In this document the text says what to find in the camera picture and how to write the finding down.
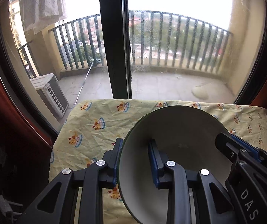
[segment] metal screw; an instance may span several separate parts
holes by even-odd
[[[105,160],[98,160],[98,161],[96,162],[96,165],[98,165],[98,166],[103,166],[103,165],[105,165],[105,163],[106,163]]]
[[[63,174],[70,174],[70,172],[71,172],[71,169],[70,168],[64,168],[63,170],[62,170],[62,173]]]
[[[176,163],[174,161],[167,161],[167,166],[174,167]]]
[[[209,171],[208,171],[207,169],[201,169],[200,173],[201,173],[202,175],[207,176],[207,175],[209,174]]]

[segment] white air conditioner unit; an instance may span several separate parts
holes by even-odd
[[[30,80],[39,96],[55,117],[62,118],[69,105],[53,73]]]

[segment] white bowl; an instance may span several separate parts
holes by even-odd
[[[167,220],[168,190],[152,181],[147,145],[154,138],[158,149],[185,169],[208,169],[224,186],[231,162],[215,147],[219,133],[229,134],[210,114],[189,106],[168,106],[142,117],[127,134],[118,162],[122,200],[140,224]]]

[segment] tiled floor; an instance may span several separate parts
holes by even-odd
[[[70,113],[84,78],[85,75],[77,75],[64,77],[59,81],[59,85],[69,102],[64,117],[58,119],[61,124],[65,122]],[[201,100],[192,94],[192,88],[199,85],[202,85],[202,88],[208,93],[208,99]],[[88,75],[77,103],[91,99],[112,98],[109,74],[103,70]],[[235,97],[225,83],[217,79],[186,74],[134,71],[132,73],[132,98],[233,103]]]

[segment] yellow tablecloth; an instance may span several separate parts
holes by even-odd
[[[125,138],[141,117],[167,105],[187,105],[204,110],[230,133],[267,151],[267,110],[261,107],[175,100],[91,100],[77,104],[63,125],[53,147],[49,181],[66,167],[75,171],[101,159],[104,152],[113,149],[116,138]],[[117,188],[103,190],[103,213],[105,224],[136,224]]]

